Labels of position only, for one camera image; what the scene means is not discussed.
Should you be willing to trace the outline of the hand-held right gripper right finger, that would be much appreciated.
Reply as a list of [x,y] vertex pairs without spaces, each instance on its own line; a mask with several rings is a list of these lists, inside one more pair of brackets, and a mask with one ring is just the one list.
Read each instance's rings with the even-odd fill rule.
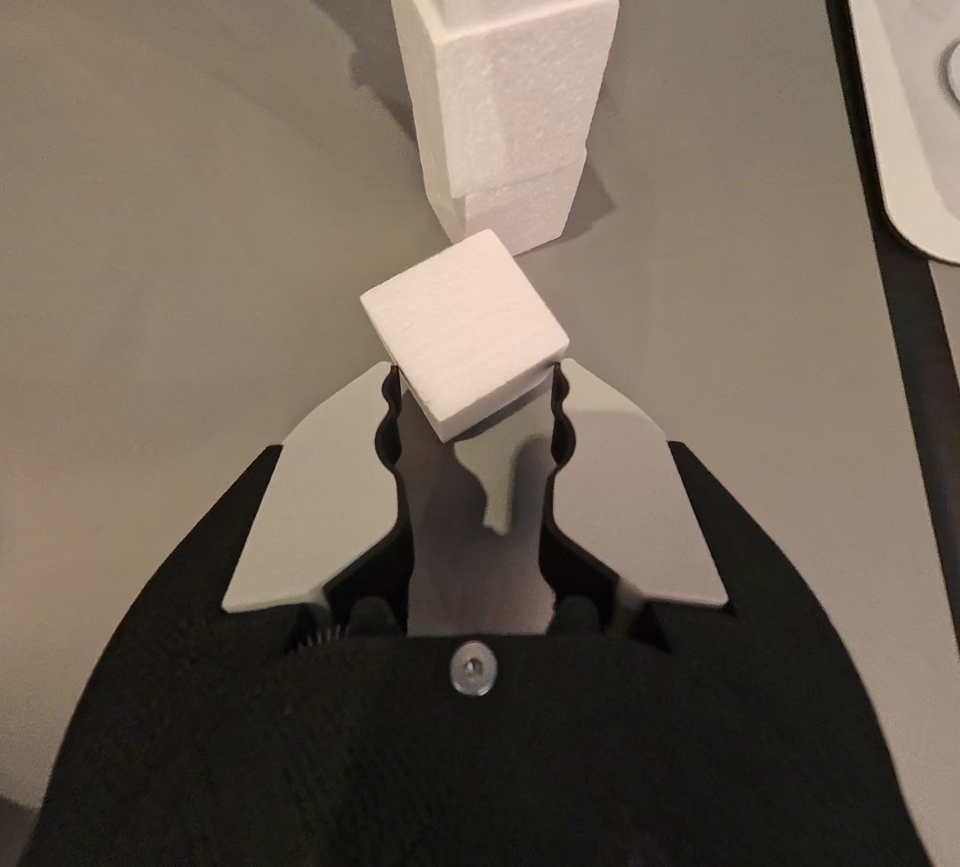
[[555,613],[576,598],[601,630],[628,630],[649,603],[724,610],[728,592],[665,431],[571,358],[555,365],[550,410],[538,567]]

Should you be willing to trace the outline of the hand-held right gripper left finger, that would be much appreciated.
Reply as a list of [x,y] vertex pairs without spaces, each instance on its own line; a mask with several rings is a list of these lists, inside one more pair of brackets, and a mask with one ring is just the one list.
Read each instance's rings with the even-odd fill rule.
[[402,632],[415,565],[399,419],[402,375],[380,362],[284,439],[223,595],[228,614],[286,606],[345,627],[381,599]]

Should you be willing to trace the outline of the wooden board document stand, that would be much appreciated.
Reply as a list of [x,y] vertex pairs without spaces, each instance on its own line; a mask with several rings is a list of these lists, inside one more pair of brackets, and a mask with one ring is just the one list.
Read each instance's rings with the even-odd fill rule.
[[847,0],[883,206],[959,263],[959,0]]

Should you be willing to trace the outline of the black wrist rest pad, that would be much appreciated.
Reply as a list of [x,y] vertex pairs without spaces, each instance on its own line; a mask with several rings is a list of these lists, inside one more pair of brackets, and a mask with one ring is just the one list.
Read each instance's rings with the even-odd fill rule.
[[1,866],[18,866],[31,841],[39,810],[1,796]]

